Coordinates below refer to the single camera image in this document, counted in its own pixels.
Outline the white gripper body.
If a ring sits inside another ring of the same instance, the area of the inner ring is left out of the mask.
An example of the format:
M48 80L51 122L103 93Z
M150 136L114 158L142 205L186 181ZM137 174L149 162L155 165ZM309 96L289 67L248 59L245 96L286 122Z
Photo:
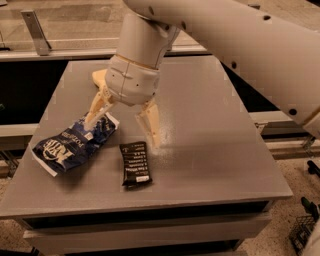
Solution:
M151 100L157 91L159 78L159 70L136 64L118 55L110 59L105 75L112 96L129 106Z

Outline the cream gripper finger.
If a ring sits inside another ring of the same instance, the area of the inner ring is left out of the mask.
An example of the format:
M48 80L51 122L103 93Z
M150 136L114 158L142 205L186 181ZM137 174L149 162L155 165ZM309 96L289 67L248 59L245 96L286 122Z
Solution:
M154 148L158 148L160 146L160 121L155 99L151 99L141 106L141 111L136 115L136 120L148 142Z
M88 114L85 118L84 128L91 130L97 121L116 104L114 97L106 85L102 85L94 97Z

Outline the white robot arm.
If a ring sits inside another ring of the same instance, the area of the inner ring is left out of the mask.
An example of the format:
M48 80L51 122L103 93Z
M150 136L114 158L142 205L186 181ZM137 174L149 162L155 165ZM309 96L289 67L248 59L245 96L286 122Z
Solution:
M160 142L154 95L160 64L185 32L314 137L320 136L320 34L235 0L123 0L116 54L93 75L99 91L86 129L115 103L140 105L148 138Z

